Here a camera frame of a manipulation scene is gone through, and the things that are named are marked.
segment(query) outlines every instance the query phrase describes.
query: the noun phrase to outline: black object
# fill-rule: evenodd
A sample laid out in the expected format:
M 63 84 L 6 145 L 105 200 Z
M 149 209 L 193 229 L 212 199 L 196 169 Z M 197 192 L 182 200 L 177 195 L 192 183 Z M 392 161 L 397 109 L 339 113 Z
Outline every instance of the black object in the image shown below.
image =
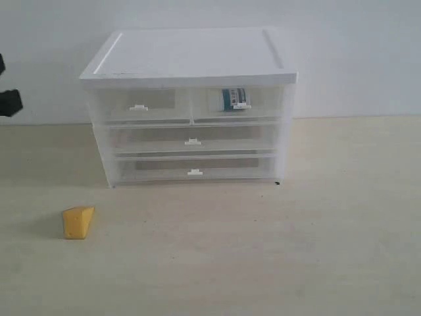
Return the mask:
M 6 70 L 3 57 L 0 54 L 0 75 Z M 0 117 L 12 117 L 23 109 L 18 90 L 7 90 L 0 93 Z
M 5 62 L 3 61 L 3 56 L 0 54 L 0 74 L 6 70 Z

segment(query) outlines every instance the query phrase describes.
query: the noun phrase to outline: table surface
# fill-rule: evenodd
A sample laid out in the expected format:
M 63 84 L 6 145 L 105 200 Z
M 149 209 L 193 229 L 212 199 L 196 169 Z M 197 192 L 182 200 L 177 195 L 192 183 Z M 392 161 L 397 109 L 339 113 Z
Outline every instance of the table surface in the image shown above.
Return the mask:
M 294 120 L 283 186 L 112 190 L 88 125 L 0 139 L 0 315 L 421 313 L 421 117 Z

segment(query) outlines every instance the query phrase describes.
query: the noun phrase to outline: white cabinet top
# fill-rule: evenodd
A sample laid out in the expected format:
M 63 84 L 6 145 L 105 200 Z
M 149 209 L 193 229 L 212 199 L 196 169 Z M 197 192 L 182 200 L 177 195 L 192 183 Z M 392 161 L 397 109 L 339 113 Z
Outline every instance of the white cabinet top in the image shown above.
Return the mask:
M 122 30 L 80 76 L 98 88 L 290 84 L 276 28 Z

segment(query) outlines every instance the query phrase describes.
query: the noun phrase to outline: drawer handle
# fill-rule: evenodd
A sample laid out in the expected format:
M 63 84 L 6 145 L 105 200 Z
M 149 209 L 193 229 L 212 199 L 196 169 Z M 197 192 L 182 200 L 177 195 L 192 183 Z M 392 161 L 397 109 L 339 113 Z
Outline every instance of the drawer handle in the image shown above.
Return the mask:
M 191 169 L 189 172 L 187 172 L 188 176 L 203 176 L 203 172 L 200 171 L 200 169 Z
M 148 111 L 149 108 L 143 104 L 135 104 L 134 107 L 129 108 L 130 111 Z
M 189 138 L 187 142 L 184 142 L 184 145 L 201 145 L 202 142 L 197 140 L 197 138 Z

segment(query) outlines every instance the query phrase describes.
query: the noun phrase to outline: plastic drawer unit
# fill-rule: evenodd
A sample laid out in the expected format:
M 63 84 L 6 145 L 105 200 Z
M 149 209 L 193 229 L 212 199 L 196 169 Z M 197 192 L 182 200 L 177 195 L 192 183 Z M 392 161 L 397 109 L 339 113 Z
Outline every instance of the plastic drawer unit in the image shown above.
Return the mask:
M 80 76 L 111 187 L 284 177 L 297 73 L 276 28 L 122 30 Z

